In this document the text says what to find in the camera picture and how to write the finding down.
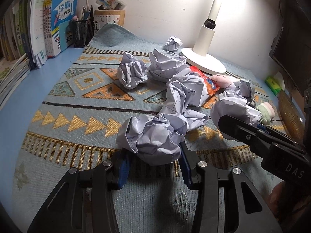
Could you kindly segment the person's hand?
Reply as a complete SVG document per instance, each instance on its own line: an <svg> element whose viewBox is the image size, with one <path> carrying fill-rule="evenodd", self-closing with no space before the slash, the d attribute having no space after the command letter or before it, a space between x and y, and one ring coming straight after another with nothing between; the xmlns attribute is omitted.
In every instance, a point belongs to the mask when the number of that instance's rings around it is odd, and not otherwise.
<svg viewBox="0 0 311 233"><path fill-rule="evenodd" d="M270 195L267 198L267 205L274 215L277 214L278 201L280 199L284 185L285 185L285 182L278 183L273 188L272 192L270 193Z"/></svg>

